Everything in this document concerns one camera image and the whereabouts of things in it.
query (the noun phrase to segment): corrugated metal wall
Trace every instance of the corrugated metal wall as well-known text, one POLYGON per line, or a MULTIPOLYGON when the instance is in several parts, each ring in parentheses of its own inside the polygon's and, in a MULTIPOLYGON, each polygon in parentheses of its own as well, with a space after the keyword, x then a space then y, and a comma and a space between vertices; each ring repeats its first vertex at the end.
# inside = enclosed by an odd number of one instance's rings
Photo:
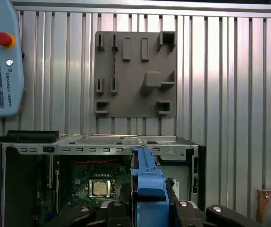
POLYGON ((19 116, 0 119, 0 135, 53 129, 184 136, 207 145, 207 205, 255 218, 256 189, 271 188, 270 13, 17 9, 25 95, 19 116), (95 32, 160 30, 178 36, 176 118, 95 118, 95 32))

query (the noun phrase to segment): metal bolt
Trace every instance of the metal bolt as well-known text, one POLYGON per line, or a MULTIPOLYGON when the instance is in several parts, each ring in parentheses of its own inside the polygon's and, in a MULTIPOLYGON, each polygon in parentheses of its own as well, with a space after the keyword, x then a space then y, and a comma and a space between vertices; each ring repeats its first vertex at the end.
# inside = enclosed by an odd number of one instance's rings
POLYGON ((13 61, 12 61, 11 59, 8 59, 8 60, 6 61, 6 65, 7 65, 7 66, 12 66, 12 65, 13 65, 13 61))
POLYGON ((89 208, 83 207, 80 211, 82 211, 82 212, 87 212, 87 211, 89 211, 89 208))
POLYGON ((213 207, 212 210, 215 212, 222 212, 222 209, 220 207, 213 207))
POLYGON ((184 201, 179 202, 179 205, 181 205, 182 207, 188 206, 188 204, 186 202, 184 202, 184 201))

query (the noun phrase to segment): blue plastic part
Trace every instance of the blue plastic part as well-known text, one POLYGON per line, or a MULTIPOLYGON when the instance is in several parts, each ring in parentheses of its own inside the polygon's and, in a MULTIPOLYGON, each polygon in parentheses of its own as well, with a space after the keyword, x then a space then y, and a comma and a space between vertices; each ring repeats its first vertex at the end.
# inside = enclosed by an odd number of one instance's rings
POLYGON ((131 171, 132 176, 138 178, 138 195, 165 198, 159 202, 137 202, 137 226, 168 227, 169 197, 165 176, 156 165, 151 148, 136 148, 133 152, 137 153, 139 163, 139 168, 131 171))
POLYGON ((19 22, 10 0, 0 0, 0 32, 14 36, 12 49, 0 46, 0 117, 19 112, 24 90, 24 73, 19 22))

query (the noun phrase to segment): silver metal sheet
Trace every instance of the silver metal sheet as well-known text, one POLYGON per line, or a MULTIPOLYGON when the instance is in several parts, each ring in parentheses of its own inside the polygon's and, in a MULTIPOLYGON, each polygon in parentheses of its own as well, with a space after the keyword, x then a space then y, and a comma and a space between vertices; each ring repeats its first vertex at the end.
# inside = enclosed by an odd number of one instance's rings
POLYGON ((207 205, 218 201, 255 218, 254 192, 271 188, 271 5, 13 2, 21 10, 25 95, 21 114, 0 119, 0 135, 57 129, 186 137, 207 144, 207 205), (178 37, 176 119, 95 118, 95 32, 162 29, 178 37))

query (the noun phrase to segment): gray plastic holder plate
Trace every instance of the gray plastic holder plate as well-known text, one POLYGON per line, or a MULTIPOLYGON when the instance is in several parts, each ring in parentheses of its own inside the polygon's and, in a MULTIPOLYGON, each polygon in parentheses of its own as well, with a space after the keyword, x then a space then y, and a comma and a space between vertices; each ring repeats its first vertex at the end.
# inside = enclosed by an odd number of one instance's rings
POLYGON ((176 33, 97 32, 96 115, 174 117, 176 33))

